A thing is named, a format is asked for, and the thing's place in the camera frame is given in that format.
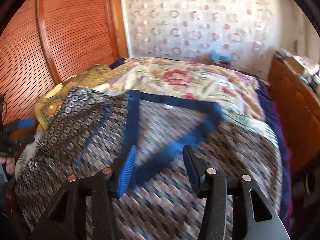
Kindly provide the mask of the navy patterned silk garment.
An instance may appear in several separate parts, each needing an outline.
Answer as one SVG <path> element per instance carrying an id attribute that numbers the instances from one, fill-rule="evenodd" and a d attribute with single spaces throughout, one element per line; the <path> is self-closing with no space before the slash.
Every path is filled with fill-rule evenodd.
<path id="1" fill-rule="evenodd" d="M 18 160 L 15 195 L 33 229 L 54 194 L 74 174 L 95 175 L 132 143 L 136 160 L 114 209 L 122 239 L 196 239 L 205 201 L 193 194 L 184 145 L 225 175 L 251 176 L 280 210 L 282 164 L 277 137 L 263 121 L 214 102 L 136 90 L 101 93 L 73 87 L 35 149 Z"/>

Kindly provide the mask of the yellow folded garment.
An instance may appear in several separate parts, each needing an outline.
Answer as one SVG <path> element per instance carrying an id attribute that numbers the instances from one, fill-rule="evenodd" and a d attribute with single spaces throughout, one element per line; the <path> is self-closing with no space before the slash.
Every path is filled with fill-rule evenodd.
<path id="1" fill-rule="evenodd" d="M 53 119 L 61 110 L 63 103 L 65 101 L 66 95 L 68 94 L 71 85 L 70 82 L 76 76 L 70 76 L 62 83 L 56 85 L 51 91 L 49 91 L 45 96 L 38 96 L 36 99 L 34 113 L 37 120 L 36 131 L 45 131 L 48 129 Z"/>

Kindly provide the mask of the golden brocade folded cloth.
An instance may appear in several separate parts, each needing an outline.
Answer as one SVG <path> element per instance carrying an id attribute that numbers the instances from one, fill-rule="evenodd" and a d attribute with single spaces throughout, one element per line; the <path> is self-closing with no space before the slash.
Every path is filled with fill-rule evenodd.
<path id="1" fill-rule="evenodd" d="M 104 64 L 96 64 L 74 78 L 80 87 L 94 88 L 103 83 L 108 83 L 113 77 L 112 69 Z"/>

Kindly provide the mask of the floral bed quilt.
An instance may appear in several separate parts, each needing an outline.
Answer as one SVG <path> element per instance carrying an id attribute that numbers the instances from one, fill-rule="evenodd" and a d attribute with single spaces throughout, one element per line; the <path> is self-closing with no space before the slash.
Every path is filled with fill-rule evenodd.
<path id="1" fill-rule="evenodd" d="M 265 120 L 258 100 L 258 80 L 219 66 L 157 57 L 128 58 L 112 70 L 102 89 L 218 102 L 222 107 L 260 121 Z"/>

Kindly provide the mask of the navy blue blanket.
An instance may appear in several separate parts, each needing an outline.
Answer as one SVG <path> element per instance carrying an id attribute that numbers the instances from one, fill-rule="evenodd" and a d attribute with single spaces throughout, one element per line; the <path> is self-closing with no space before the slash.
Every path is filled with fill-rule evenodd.
<path id="1" fill-rule="evenodd" d="M 279 145 L 281 163 L 283 166 L 283 183 L 282 183 L 282 195 L 280 202 L 279 217 L 283 222 L 285 228 L 289 230 L 290 217 L 292 214 L 292 180 L 291 180 L 291 166 L 290 158 L 291 151 L 285 142 L 284 135 L 281 128 L 279 114 L 277 112 L 276 103 L 270 98 L 265 83 L 258 79 L 259 89 L 257 91 L 260 105 L 265 113 L 265 119 L 268 126 L 271 127 L 275 133 Z"/>

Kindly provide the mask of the wooden louvered wardrobe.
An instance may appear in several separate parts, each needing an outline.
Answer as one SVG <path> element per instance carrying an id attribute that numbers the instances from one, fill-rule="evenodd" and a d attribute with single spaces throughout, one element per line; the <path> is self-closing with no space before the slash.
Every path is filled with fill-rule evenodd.
<path id="1" fill-rule="evenodd" d="M 4 123 L 33 118 L 36 98 L 68 77 L 127 56 L 120 0 L 26 0 L 1 34 Z"/>

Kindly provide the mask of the blue toy on headboard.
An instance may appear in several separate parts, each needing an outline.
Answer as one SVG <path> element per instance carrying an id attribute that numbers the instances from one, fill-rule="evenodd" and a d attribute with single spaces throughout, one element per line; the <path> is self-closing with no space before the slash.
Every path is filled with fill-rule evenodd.
<path id="1" fill-rule="evenodd" d="M 212 61 L 215 61 L 215 62 L 222 62 L 222 63 L 227 63 L 227 64 L 230 64 L 232 61 L 230 57 L 222 56 L 214 49 L 212 49 L 209 52 L 209 59 Z"/>

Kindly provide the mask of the wooden sideboard cabinet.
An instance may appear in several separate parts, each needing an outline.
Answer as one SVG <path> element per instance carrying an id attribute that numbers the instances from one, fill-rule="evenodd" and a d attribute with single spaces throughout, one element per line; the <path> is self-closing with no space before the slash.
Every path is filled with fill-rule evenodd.
<path id="1" fill-rule="evenodd" d="M 319 99 L 276 57 L 272 59 L 268 83 L 291 150 L 291 171 L 297 174 L 309 163 L 314 164 L 319 155 Z"/>

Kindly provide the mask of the cardboard box on cabinet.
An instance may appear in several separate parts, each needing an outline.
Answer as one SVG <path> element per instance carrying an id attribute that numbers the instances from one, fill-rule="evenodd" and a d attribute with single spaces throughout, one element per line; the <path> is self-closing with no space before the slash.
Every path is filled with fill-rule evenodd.
<path id="1" fill-rule="evenodd" d="M 288 57 L 286 62 L 299 75 L 310 77 L 319 71 L 319 64 L 306 56 L 293 55 Z"/>

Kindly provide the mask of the circle patterned sheer curtain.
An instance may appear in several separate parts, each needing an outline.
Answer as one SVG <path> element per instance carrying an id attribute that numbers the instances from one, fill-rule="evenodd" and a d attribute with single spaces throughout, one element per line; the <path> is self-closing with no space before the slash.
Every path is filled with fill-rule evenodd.
<path id="1" fill-rule="evenodd" d="M 304 14 L 293 0 L 121 0 L 131 56 L 209 62 L 265 76 L 276 49 L 304 51 Z"/>

